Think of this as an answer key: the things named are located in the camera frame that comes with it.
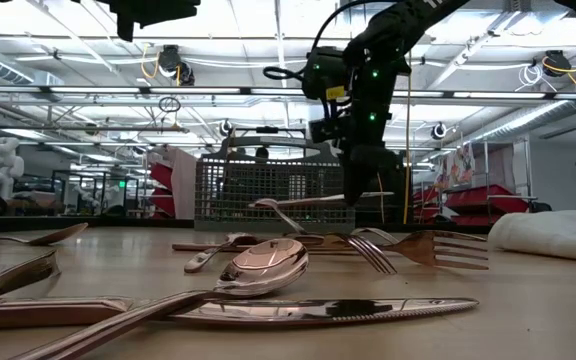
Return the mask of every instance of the knife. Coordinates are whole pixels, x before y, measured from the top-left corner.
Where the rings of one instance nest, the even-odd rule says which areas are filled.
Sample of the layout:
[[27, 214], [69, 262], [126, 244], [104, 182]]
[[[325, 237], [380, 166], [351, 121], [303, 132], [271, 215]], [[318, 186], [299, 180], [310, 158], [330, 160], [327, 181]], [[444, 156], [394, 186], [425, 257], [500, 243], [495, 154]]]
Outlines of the knife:
[[[124, 297], [0, 299], [0, 329], [90, 325], [148, 302]], [[469, 298], [222, 300], [165, 320], [233, 326], [341, 325], [445, 314], [478, 304]]]

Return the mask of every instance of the table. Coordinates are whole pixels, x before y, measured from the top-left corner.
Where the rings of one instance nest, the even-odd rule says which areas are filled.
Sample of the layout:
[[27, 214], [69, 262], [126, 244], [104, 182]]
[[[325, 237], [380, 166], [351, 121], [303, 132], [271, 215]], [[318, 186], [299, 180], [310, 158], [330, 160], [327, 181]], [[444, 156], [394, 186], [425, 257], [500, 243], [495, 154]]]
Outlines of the table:
[[[19, 233], [31, 237], [43, 231]], [[220, 242], [223, 234], [163, 228], [92, 228], [56, 246], [63, 274], [50, 296], [160, 298], [211, 288], [232, 254], [184, 275], [192, 253], [174, 242]], [[45, 252], [0, 244], [0, 270]], [[86, 359], [576, 359], [576, 261], [495, 251], [487, 272], [428, 268], [394, 254], [398, 275], [360, 257], [311, 256], [308, 272], [283, 299], [473, 297], [481, 305], [446, 316], [310, 330], [196, 328], [153, 323]], [[43, 283], [13, 293], [44, 296]], [[0, 359], [78, 328], [0, 331]]]

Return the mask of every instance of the white towel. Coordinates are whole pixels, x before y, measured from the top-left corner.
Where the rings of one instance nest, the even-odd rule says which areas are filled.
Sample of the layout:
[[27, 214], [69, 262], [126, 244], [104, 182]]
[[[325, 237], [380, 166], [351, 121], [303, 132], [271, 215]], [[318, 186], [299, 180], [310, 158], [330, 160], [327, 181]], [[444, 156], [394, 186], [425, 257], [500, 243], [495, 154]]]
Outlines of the white towel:
[[576, 259], [576, 211], [505, 215], [488, 241], [501, 249]]

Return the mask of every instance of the cutlery basket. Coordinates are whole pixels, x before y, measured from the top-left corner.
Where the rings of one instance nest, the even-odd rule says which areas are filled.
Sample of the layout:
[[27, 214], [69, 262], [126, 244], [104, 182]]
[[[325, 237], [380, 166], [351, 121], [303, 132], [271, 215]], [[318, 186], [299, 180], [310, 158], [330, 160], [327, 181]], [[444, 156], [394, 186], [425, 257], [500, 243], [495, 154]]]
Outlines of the cutlery basket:
[[[229, 148], [279, 146], [304, 154], [298, 159], [273, 160]], [[306, 152], [318, 152], [307, 156]], [[249, 208], [261, 198], [296, 200], [343, 193], [342, 168], [328, 144], [285, 137], [227, 138], [221, 150], [197, 161], [195, 229], [224, 232], [293, 232], [274, 210]], [[351, 231], [354, 210], [343, 202], [282, 208], [312, 232]]]

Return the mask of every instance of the robotic arm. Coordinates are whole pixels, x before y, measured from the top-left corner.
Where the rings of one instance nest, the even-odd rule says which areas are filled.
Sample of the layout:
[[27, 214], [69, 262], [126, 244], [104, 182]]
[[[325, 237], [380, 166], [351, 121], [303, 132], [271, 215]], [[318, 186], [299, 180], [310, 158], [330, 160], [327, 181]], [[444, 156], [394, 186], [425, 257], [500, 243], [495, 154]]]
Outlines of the robotic arm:
[[[375, 15], [366, 30], [351, 40], [343, 52], [313, 47], [306, 67], [296, 74], [288, 74], [302, 80], [307, 98], [324, 104], [325, 118], [309, 126], [313, 141], [333, 140], [343, 152], [340, 162], [344, 168], [344, 195], [348, 205], [360, 198], [381, 166], [392, 168], [396, 161], [394, 153], [385, 149], [382, 137], [391, 118], [389, 107], [397, 75], [411, 72], [404, 55], [428, 28], [468, 1], [400, 1]], [[576, 12], [576, 0], [555, 1]], [[348, 5], [366, 2], [374, 1], [360, 0]], [[345, 93], [350, 95], [350, 100], [337, 103], [336, 98]]]

